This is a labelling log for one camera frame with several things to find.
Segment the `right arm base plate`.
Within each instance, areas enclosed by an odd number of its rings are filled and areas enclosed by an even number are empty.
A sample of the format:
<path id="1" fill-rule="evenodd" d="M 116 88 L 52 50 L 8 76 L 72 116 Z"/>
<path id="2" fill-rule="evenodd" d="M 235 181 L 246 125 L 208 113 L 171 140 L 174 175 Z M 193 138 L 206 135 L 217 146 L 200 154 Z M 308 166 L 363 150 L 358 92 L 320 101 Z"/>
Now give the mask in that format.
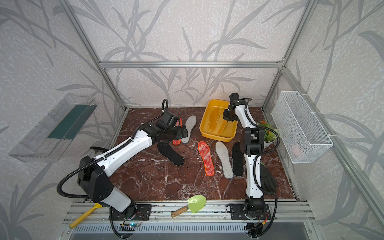
<path id="1" fill-rule="evenodd" d="M 244 204 L 228 204 L 225 207 L 226 211 L 230 213 L 231 220 L 256 220 L 256 221 L 264 221 L 270 220 L 272 218 L 271 211 L 269 206 L 265 204 L 265 208 L 262 211 L 255 212 L 245 212 Z"/>

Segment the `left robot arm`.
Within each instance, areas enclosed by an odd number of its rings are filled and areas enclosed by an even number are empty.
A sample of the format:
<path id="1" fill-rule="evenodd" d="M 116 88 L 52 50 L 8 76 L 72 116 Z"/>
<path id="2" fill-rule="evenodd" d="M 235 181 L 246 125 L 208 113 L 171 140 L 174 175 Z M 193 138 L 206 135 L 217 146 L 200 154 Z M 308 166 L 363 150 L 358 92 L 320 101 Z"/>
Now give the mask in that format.
<path id="1" fill-rule="evenodd" d="M 110 176 L 119 167 L 154 144 L 160 154 L 174 165 L 184 164 L 184 158 L 170 146 L 170 142 L 187 137 L 188 131 L 180 124 L 181 119 L 178 116 L 168 112 L 168 104 L 168 99 L 164 99 L 161 114 L 137 127 L 126 141 L 94 158 L 82 158 L 79 168 L 58 183 L 57 193 L 65 198 L 90 199 L 120 213 L 132 209 L 135 205 L 133 200 L 110 180 Z M 78 176 L 78 185 L 85 192 L 84 195 L 69 194 L 63 190 L 64 183 L 75 175 Z"/>

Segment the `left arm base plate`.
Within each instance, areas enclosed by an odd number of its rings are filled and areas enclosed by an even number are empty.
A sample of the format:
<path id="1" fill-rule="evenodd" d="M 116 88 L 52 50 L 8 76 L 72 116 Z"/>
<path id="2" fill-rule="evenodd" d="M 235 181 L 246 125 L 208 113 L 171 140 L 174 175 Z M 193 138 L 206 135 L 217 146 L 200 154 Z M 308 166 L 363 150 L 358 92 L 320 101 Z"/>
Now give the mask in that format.
<path id="1" fill-rule="evenodd" d="M 123 212 L 117 211 L 115 208 L 110 209 L 109 220 L 112 221 L 148 221 L 151 214 L 152 205 L 150 204 L 131 204 Z"/>

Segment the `yellow insole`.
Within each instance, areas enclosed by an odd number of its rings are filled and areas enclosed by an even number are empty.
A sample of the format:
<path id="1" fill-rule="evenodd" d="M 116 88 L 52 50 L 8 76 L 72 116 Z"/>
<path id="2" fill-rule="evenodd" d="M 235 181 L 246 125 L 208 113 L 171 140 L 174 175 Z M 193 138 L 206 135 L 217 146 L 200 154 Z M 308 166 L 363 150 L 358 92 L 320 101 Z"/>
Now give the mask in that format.
<path id="1" fill-rule="evenodd" d="M 213 108 L 209 114 L 208 129 L 212 133 L 217 133 L 220 126 L 220 121 L 223 120 L 221 110 L 219 108 Z"/>
<path id="2" fill-rule="evenodd" d="M 222 120 L 220 121 L 220 126 L 218 128 L 218 135 L 219 136 L 231 136 L 233 134 L 233 125 L 234 122 Z"/>

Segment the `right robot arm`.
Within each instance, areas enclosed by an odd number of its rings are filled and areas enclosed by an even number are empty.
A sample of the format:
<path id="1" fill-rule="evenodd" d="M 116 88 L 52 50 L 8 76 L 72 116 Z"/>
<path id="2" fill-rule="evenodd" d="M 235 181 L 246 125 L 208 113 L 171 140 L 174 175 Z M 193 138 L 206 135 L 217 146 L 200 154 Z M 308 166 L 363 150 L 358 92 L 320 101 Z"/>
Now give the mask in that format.
<path id="1" fill-rule="evenodd" d="M 233 164 L 246 163 L 246 199 L 241 214 L 246 219 L 269 219 L 269 207 L 265 195 L 276 196 L 278 184 L 261 158 L 269 153 L 264 150 L 265 133 L 268 127 L 258 125 L 249 112 L 250 98 L 240 98 L 238 93 L 230 95 L 230 102 L 224 110 L 224 120 L 238 121 L 243 127 L 240 142 L 232 148 Z"/>

